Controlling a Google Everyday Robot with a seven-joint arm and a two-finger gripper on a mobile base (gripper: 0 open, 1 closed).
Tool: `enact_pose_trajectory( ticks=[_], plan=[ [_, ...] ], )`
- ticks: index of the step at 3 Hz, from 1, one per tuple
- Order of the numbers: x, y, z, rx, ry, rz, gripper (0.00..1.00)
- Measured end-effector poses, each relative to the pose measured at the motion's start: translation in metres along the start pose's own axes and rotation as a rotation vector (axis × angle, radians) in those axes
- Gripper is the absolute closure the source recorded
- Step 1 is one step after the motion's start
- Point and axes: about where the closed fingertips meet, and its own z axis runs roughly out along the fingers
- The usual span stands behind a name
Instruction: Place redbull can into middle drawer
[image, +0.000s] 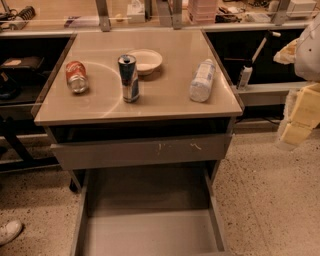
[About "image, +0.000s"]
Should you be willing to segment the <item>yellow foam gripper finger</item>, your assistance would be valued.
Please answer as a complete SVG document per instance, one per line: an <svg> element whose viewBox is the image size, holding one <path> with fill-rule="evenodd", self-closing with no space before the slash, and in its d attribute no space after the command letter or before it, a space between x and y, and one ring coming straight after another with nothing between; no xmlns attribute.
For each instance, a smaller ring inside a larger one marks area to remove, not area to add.
<svg viewBox="0 0 320 256"><path fill-rule="evenodd" d="M320 124L320 84L309 83L299 90L290 90L279 126L281 146L299 146Z"/></svg>

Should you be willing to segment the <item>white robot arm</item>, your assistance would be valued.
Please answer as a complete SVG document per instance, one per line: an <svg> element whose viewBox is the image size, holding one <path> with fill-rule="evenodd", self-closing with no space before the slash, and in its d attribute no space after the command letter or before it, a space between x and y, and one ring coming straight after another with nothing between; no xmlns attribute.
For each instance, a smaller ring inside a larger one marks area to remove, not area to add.
<svg viewBox="0 0 320 256"><path fill-rule="evenodd" d="M278 141L289 149L300 145L320 123L320 14L297 39L294 69L307 85L287 97Z"/></svg>

